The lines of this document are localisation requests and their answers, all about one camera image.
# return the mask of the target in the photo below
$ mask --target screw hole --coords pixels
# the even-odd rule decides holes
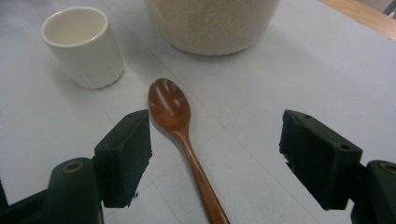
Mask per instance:
[[[341,148],[342,148],[342,149],[350,149],[350,147],[347,146],[347,145],[341,145]]]
[[[63,170],[65,173],[73,173],[81,169],[82,166],[83,163],[81,161],[71,161],[64,166]]]

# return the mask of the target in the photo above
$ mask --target white tabletop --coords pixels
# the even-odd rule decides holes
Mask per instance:
[[[75,6],[103,10],[119,41],[124,74],[101,90],[64,77],[40,37],[44,19]],[[322,121],[364,150],[362,164],[396,162],[395,60],[396,42],[315,0],[282,0],[257,44],[224,57],[170,47],[143,0],[0,1],[0,178],[10,203],[45,189],[166,77],[190,101],[192,145],[232,223],[350,223],[353,203],[322,211],[285,164],[282,114]],[[106,223],[207,223],[184,155],[150,128],[139,196],[105,209]]]

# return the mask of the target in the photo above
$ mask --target cup rim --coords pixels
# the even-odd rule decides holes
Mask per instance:
[[[49,23],[54,17],[57,17],[57,16],[59,16],[59,15],[65,13],[65,12],[72,11],[72,10],[90,10],[90,11],[95,11],[95,12],[99,13],[99,14],[103,17],[103,19],[105,20],[105,24],[104,24],[102,30],[101,30],[97,35],[95,35],[93,38],[88,39],[88,40],[85,40],[85,41],[78,42],[78,43],[76,43],[76,44],[58,44],[58,43],[55,43],[55,42],[53,42],[53,41],[50,41],[50,40],[46,37],[46,35],[45,35],[45,29],[47,28],[48,23]],[[64,10],[61,10],[61,11],[58,11],[58,12],[52,14],[51,16],[49,16],[49,17],[43,22],[43,24],[41,25],[41,37],[44,39],[44,41],[45,41],[46,43],[48,43],[48,44],[50,44],[50,45],[52,45],[52,46],[54,46],[54,47],[63,48],[63,49],[74,48],[74,47],[82,46],[82,45],[85,45],[85,44],[87,44],[87,43],[92,42],[94,39],[96,39],[96,38],[98,38],[99,36],[103,35],[104,32],[106,31],[107,27],[108,27],[108,18],[107,18],[107,15],[106,15],[103,11],[101,11],[101,10],[99,10],[99,9],[97,9],[97,8],[94,8],[94,7],[70,7],[70,8],[67,8],[67,9],[64,9]]]

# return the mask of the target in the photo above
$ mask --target white cup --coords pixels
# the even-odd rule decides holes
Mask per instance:
[[[112,84],[123,71],[122,58],[106,14],[71,7],[46,19],[41,37],[78,85],[96,89]]]

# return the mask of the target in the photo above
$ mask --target white table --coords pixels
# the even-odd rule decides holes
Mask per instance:
[[[86,90],[64,77],[40,25],[67,7],[102,9],[125,71]],[[396,161],[396,43],[315,0],[282,0],[261,40],[224,57],[167,45],[143,0],[0,2],[0,177],[9,203],[42,189],[57,164],[91,158],[120,121],[148,107],[149,85],[172,79],[192,107],[191,141],[232,223],[350,223],[322,211],[278,152],[282,114],[322,121],[364,150]],[[153,157],[129,208],[106,223],[206,223],[184,155],[151,128]]]

